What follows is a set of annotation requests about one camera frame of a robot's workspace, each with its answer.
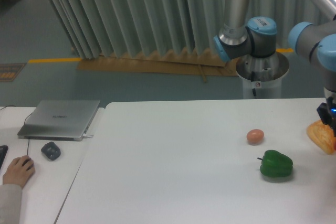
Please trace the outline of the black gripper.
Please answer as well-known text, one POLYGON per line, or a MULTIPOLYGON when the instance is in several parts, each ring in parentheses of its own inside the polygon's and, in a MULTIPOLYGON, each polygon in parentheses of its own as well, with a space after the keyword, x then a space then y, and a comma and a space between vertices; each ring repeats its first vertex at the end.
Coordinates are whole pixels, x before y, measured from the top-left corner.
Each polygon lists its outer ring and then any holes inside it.
POLYGON ((333 97, 326 98, 326 102, 322 102, 318 108, 317 113, 324 125, 329 125, 333 131, 334 137, 336 137, 335 126, 335 103, 333 97))

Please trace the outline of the beige sleeved forearm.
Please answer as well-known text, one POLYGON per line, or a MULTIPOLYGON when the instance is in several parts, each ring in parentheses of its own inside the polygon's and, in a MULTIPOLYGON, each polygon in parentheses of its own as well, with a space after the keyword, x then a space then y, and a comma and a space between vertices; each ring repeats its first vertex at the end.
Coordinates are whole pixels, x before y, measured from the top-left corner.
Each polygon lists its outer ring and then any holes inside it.
POLYGON ((1 185, 1 223, 19 223, 22 188, 14 184, 1 185))

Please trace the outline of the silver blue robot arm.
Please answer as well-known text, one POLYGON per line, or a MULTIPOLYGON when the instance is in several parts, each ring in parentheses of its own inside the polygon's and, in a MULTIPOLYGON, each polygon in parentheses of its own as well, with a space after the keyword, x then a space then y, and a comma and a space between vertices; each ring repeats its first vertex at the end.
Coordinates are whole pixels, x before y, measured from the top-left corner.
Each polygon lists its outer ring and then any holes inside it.
MULTIPOLYGON (((317 111, 323 124, 335 128, 335 0, 311 0, 330 18, 323 25, 301 22, 288 36, 296 54, 316 66, 322 76, 326 101, 317 111)), ((276 23, 268 17, 246 19, 249 0, 225 0, 224 25, 214 37, 222 61, 240 58, 238 74, 251 82, 282 77, 288 61, 276 53, 276 23)))

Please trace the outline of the person's hand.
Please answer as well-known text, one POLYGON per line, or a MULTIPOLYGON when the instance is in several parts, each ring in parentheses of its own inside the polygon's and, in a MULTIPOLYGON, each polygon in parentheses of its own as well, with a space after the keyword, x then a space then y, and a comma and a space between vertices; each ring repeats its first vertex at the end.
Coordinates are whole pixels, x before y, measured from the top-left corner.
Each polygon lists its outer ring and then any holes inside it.
POLYGON ((28 158, 30 157, 25 155, 12 160, 5 174, 3 175, 3 185, 17 185, 21 189, 25 187, 29 179, 35 173, 35 166, 30 170, 26 170, 22 167, 23 161, 28 158))

